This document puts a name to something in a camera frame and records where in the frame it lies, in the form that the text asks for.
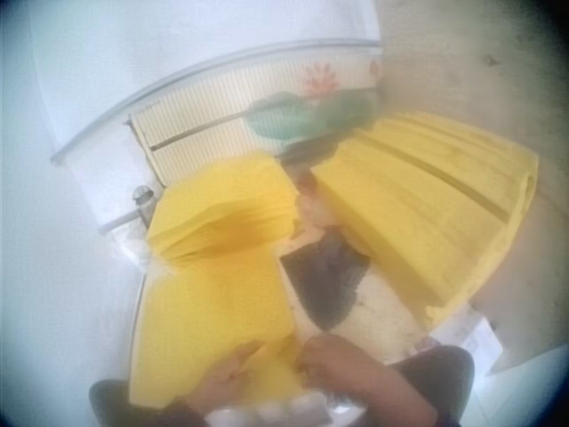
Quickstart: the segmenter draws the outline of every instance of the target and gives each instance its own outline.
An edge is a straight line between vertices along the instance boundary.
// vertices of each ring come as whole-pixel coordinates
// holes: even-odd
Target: hand
[[[305,385],[366,400],[380,383],[382,363],[337,335],[321,334],[306,342],[297,361]]]
[[[213,365],[183,401],[201,415],[235,401],[249,380],[249,375],[242,370],[243,364],[261,346],[259,341],[238,346]]]
[[[401,374],[339,336],[310,339],[298,364],[307,386],[362,400],[380,425],[431,427],[437,421],[435,408]]]

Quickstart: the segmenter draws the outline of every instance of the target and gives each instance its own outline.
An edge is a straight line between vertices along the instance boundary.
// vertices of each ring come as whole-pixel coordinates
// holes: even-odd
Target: yellow paper
[[[433,327],[508,251],[533,196],[537,157],[488,133],[412,113],[355,131],[313,173],[351,240]]]
[[[244,401],[298,394],[293,316],[272,245],[198,260],[156,283],[142,310],[132,402],[163,407],[235,346],[258,339],[274,350],[248,366],[253,381]]]
[[[265,346],[247,368],[244,403],[300,392],[298,343],[274,255],[293,232],[296,191],[276,160],[231,159],[171,186],[158,204],[148,242],[178,267],[141,307],[131,402],[163,407],[189,393],[237,345]]]

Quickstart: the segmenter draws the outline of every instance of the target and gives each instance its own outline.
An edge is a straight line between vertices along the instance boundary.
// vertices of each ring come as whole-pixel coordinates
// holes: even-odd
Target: white surface
[[[70,152],[66,160],[98,225],[134,210],[132,192],[140,185],[155,193],[160,189],[130,128],[112,125],[102,131]]]
[[[567,360],[569,345],[486,377],[470,396],[462,427],[533,425],[567,375]]]
[[[1,410],[15,427],[94,427],[89,387],[128,375],[140,273],[50,164],[21,3],[2,39]]]
[[[442,344],[456,345],[470,353],[475,367],[475,389],[503,353],[488,320],[468,304],[453,313],[430,336]]]
[[[155,81],[266,44],[379,39],[372,0],[29,3],[41,94],[61,147]]]

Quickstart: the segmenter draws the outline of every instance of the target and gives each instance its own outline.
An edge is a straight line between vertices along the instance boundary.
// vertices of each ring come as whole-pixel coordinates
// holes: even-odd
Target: sleeve
[[[144,427],[207,427],[204,418],[181,402],[174,402],[153,415]]]
[[[461,425],[448,416],[439,416],[433,427],[461,427]]]

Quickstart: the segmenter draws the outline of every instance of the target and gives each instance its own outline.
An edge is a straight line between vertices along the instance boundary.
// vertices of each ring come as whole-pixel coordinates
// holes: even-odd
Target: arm
[[[308,341],[299,357],[307,386],[368,404],[380,425],[434,427],[437,411],[405,378],[339,336],[323,334]]]
[[[189,395],[153,416],[146,427],[206,427],[204,417],[235,401],[244,388],[248,375],[242,370],[243,364],[260,346],[260,342],[249,342],[237,347],[213,365]]]

